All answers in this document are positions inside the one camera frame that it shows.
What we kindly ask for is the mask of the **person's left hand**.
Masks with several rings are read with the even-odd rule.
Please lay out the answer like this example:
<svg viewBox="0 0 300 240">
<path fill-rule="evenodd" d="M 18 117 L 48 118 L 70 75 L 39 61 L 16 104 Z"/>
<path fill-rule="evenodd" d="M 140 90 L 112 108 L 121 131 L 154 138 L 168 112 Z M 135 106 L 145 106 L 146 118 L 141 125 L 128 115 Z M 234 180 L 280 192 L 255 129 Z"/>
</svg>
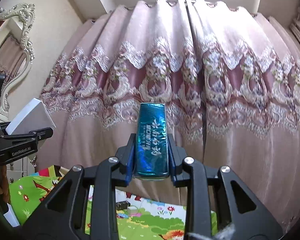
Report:
<svg viewBox="0 0 300 240">
<path fill-rule="evenodd" d="M 0 166 L 0 196 L 2 196 L 5 203 L 11 203 L 6 165 Z"/>
</svg>

